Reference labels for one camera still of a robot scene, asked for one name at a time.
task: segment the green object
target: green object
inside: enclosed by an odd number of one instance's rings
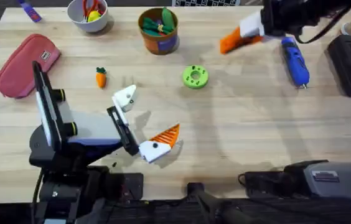
[[[98,72],[98,73],[102,73],[102,74],[106,74],[106,70],[105,70],[105,68],[96,68],[96,72]]]
[[[200,65],[190,65],[182,73],[182,81],[189,88],[203,88],[208,82],[208,72]]]
[[[152,36],[155,36],[155,37],[161,37],[161,35],[158,32],[155,32],[153,30],[143,29],[143,31],[146,34],[149,34],[149,35],[152,35]]]
[[[164,7],[162,10],[162,20],[165,26],[171,27],[173,30],[176,28],[173,20],[173,15],[171,14],[171,11],[166,7]]]
[[[164,34],[170,34],[173,29],[169,26],[158,25],[152,19],[145,17],[143,23],[144,30],[152,30],[155,32],[162,32]]]

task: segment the scissors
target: scissors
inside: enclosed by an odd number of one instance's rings
[[[98,6],[98,0],[93,0],[93,6],[89,9],[87,9],[87,1],[88,0],[83,0],[83,13],[84,13],[84,21],[85,22],[88,21],[88,15],[90,15],[90,13],[92,11],[94,11]]]

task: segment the black cable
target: black cable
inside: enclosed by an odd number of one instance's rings
[[[117,203],[115,203],[113,206],[116,208],[125,208],[125,209],[133,209],[133,208],[148,208],[151,206],[154,207],[160,207],[160,206],[165,206],[168,205],[170,207],[178,207],[180,205],[182,205],[184,202],[186,202],[189,199],[189,196],[185,196],[182,199],[178,199],[178,200],[153,200],[153,201],[148,201],[148,204],[145,205],[138,205],[138,206],[120,206],[117,205]]]
[[[246,184],[243,183],[242,180],[240,179],[241,177],[244,177],[244,176],[245,176],[245,173],[239,174],[238,181],[239,181],[239,184],[242,185],[242,187],[246,188]]]
[[[326,33],[328,33],[328,31],[330,31],[331,28],[333,28],[333,26],[336,25],[336,23],[338,21],[340,21],[340,19],[346,15],[346,13],[349,12],[349,10],[351,9],[351,6],[347,6],[345,9],[343,9],[342,11],[340,11],[333,19],[332,21],[326,25],[326,27],[321,30],[315,37],[313,37],[311,40],[308,40],[306,42],[302,41],[300,39],[300,37],[298,35],[295,35],[294,38],[296,38],[296,40],[300,43],[300,44],[309,44],[311,42],[316,41],[317,39],[320,39],[323,35],[325,35]]]
[[[115,205],[116,205],[116,204],[114,204],[114,205],[112,206],[112,209],[111,209],[111,211],[109,212],[108,218],[106,219],[106,222],[105,222],[105,223],[109,223],[109,220],[111,219],[113,210],[115,209]]]
[[[37,195],[39,194],[39,189],[40,189],[40,184],[41,184],[42,179],[43,179],[43,169],[40,170],[39,178],[37,179],[36,186],[34,188],[32,206],[30,208],[30,212],[31,212],[30,219],[32,221],[32,224],[35,223],[34,213],[35,213],[35,207],[36,207],[36,203],[37,203]]]
[[[241,180],[241,177],[244,177],[245,176],[245,173],[242,173],[242,174],[239,174],[238,175],[238,181],[239,181],[239,184],[242,185],[244,188],[246,188],[246,184],[242,182]],[[288,209],[288,208],[281,208],[281,207],[278,207],[278,206],[275,206],[275,205],[272,205],[270,203],[267,203],[267,202],[263,202],[261,200],[255,200],[255,199],[252,199],[252,198],[247,198],[246,200],[250,201],[250,202],[253,202],[253,203],[258,203],[258,204],[261,204],[261,205],[265,205],[267,207],[270,207],[270,208],[273,208],[275,210],[278,210],[280,212],[288,212],[288,213],[295,213],[295,214],[299,214],[299,215],[305,215],[307,217],[314,217],[314,218],[319,218],[319,219],[322,219],[322,220],[326,220],[326,221],[329,221],[329,222],[332,222],[332,223],[338,223],[337,221],[335,220],[332,220],[330,218],[327,218],[323,215],[319,215],[319,214],[313,214],[313,213],[309,213],[309,212],[304,212],[304,211],[300,211],[300,210],[293,210],[293,209]]]
[[[328,222],[340,224],[338,221],[335,221],[335,220],[333,220],[331,218],[328,218],[328,217],[326,217],[324,215],[321,215],[321,214],[313,214],[313,213],[304,212],[304,211],[300,211],[300,210],[293,210],[293,209],[290,209],[290,208],[281,208],[281,207],[272,205],[272,204],[270,204],[268,202],[255,200],[255,199],[252,199],[252,198],[247,198],[247,200],[250,201],[250,202],[253,202],[253,203],[260,204],[260,205],[265,205],[267,207],[273,208],[273,209],[278,210],[280,212],[295,213],[295,214],[304,215],[304,216],[307,216],[307,217],[310,217],[310,218],[318,218],[318,219],[325,220],[325,221],[328,221]]]

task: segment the blue marker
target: blue marker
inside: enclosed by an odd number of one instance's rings
[[[33,22],[39,22],[41,20],[41,16],[34,10],[34,8],[25,0],[18,0],[21,4],[22,8],[24,8],[26,14],[33,20]]]
[[[307,88],[307,84],[310,82],[310,73],[293,37],[285,37],[282,40],[282,48],[294,84],[297,87]]]

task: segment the orange scissors handle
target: orange scissors handle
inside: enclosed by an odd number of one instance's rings
[[[90,13],[92,11],[94,11],[98,5],[98,0],[93,0],[93,5],[91,8],[87,9],[87,1],[88,0],[83,0],[83,13],[84,13],[84,17],[88,18],[88,16],[90,15]]]

